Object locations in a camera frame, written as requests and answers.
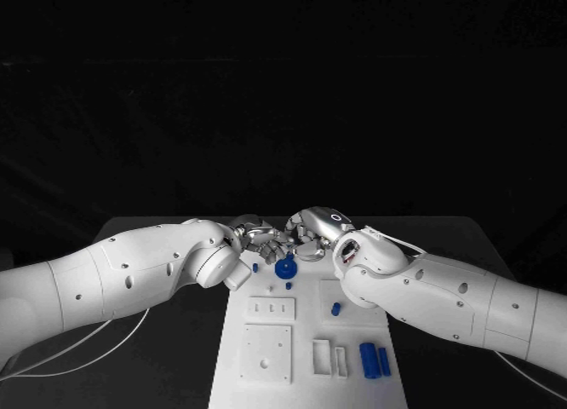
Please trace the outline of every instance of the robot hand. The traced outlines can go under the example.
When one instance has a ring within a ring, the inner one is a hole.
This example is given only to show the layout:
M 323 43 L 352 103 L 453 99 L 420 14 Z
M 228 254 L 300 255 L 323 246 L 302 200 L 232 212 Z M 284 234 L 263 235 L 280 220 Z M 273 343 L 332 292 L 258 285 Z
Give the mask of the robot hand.
M 290 234 L 294 228 L 302 244 L 294 246 L 293 254 L 304 262 L 317 262 L 325 251 L 335 249 L 340 236 L 353 230 L 353 225 L 340 212 L 315 206 L 289 217 L 284 233 Z
M 286 258 L 287 247 L 293 239 L 280 232 L 257 215 L 241 215 L 228 222 L 235 239 L 231 240 L 232 247 L 238 251 L 258 253 L 264 262 L 273 264 L 277 259 Z

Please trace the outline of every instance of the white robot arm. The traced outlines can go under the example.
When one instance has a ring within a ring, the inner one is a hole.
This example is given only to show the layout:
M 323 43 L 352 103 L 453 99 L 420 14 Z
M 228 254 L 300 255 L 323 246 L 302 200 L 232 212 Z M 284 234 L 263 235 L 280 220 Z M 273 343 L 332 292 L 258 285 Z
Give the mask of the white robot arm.
M 312 207 L 289 219 L 317 261 L 332 251 L 350 301 L 379 306 L 405 324 L 447 341 L 503 352 L 567 378 L 567 296 L 519 284 L 428 253 L 408 257 L 378 231 L 355 230 L 335 210 Z
M 70 255 L 0 272 L 0 364 L 24 348 L 83 325 L 132 315 L 197 283 L 235 291 L 250 276 L 243 250 L 266 262 L 287 241 L 256 215 L 231 227 L 191 219 L 129 230 Z

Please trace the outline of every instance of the blue disc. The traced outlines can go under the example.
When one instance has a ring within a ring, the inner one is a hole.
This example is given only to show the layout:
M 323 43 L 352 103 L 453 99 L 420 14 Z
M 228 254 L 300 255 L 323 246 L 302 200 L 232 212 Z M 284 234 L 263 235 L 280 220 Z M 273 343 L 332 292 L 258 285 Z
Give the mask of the blue disc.
M 280 279 L 291 279 L 297 272 L 297 265 L 293 261 L 293 254 L 287 253 L 286 258 L 274 263 L 274 274 Z

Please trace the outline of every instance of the table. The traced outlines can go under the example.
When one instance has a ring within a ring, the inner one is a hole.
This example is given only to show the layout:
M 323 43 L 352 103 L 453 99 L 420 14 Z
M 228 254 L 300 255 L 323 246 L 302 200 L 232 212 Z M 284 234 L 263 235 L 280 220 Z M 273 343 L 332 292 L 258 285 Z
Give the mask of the table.
M 116 217 L 94 242 L 113 234 L 192 216 Z M 225 223 L 232 217 L 198 216 Z M 352 216 L 353 225 L 415 244 L 428 253 L 477 265 L 507 279 L 513 276 L 476 222 L 463 216 Z M 283 216 L 264 220 L 281 228 Z M 221 339 L 228 289 L 197 285 L 179 289 L 155 306 L 136 333 L 102 360 L 58 377 L 4 381 L 0 408 L 207 408 Z M 114 320 L 87 342 L 31 373 L 71 369 L 96 358 L 127 335 L 142 314 Z M 493 352 L 451 343 L 397 321 L 388 328 L 410 409 L 425 407 L 567 407 L 499 360 Z M 25 349 L 12 369 L 22 368 L 74 343 L 97 325 L 80 327 Z

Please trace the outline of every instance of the cable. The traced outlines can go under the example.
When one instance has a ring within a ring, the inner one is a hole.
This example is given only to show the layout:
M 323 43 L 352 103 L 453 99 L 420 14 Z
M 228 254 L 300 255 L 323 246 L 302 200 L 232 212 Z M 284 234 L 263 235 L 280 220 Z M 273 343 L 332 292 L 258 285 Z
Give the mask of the cable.
M 123 338 L 123 340 L 120 341 L 120 343 L 116 345 L 116 347 L 113 347 L 113 349 L 104 353 L 104 355 L 102 355 L 96 360 L 90 361 L 87 364 L 84 364 L 83 366 L 80 366 L 78 368 L 67 371 L 67 372 L 61 372 L 61 373 L 55 373 L 55 374 L 45 374 L 45 375 L 21 375 L 19 377 L 48 377 L 53 375 L 61 375 L 63 373 L 68 373 L 71 371 L 76 371 L 77 369 L 80 369 L 81 367 L 90 365 L 93 362 L 96 362 L 100 358 L 103 358 L 126 341 L 126 339 L 129 338 L 129 336 L 132 335 L 133 331 L 136 330 L 136 328 L 139 327 L 139 324 L 142 323 L 142 320 L 145 319 L 145 315 L 142 316 L 140 321 L 137 322 L 137 325 L 135 327 L 135 329 L 132 330 L 132 332 L 129 333 L 129 335 Z M 104 323 L 96 328 L 96 330 L 83 338 L 80 339 L 76 343 L 73 343 L 66 349 L 63 349 L 57 354 L 54 354 L 53 356 L 50 356 L 48 358 L 44 358 L 41 361 L 38 361 L 35 364 L 30 365 L 27 368 L 19 369 L 18 371 L 15 371 L 14 373 L 9 373 L 7 375 L 2 375 L 0 377 L 0 382 L 4 381 L 5 379 L 8 379 L 9 377 L 17 377 L 19 375 L 19 373 L 28 371 L 30 369 L 35 368 L 37 366 L 40 366 L 41 364 L 44 364 L 47 361 L 53 360 L 54 358 L 57 358 L 60 355 L 66 354 L 71 349 L 74 349 L 103 328 L 104 326 L 112 322 L 112 320 L 104 321 Z
M 421 254 L 425 254 L 425 251 L 415 247 L 415 245 L 411 245 L 410 243 L 405 243 L 404 241 L 394 239 L 392 237 L 386 236 L 384 233 L 379 233 L 386 239 L 394 240 L 397 243 L 404 245 L 405 247 L 410 247 L 411 249 L 417 250 Z M 526 375 L 525 372 L 509 362 L 509 360 L 500 355 L 497 351 L 493 351 L 494 354 L 500 357 L 500 359 L 504 361 L 504 363 L 513 368 L 513 370 L 538 386 L 540 387 L 549 394 L 555 395 L 559 399 L 567 401 L 567 398 L 562 397 L 556 392 L 553 392 L 545 385 L 542 385 L 529 375 Z
M 564 399 L 567 401 L 567 398 L 562 397 L 556 392 L 553 392 L 545 385 L 542 385 L 529 375 L 526 375 L 525 372 L 509 362 L 509 360 L 500 355 L 497 351 L 494 351 L 494 354 L 504 360 L 504 363 L 513 368 L 513 370 L 536 385 L 539 386 L 549 394 L 555 395 L 559 399 Z

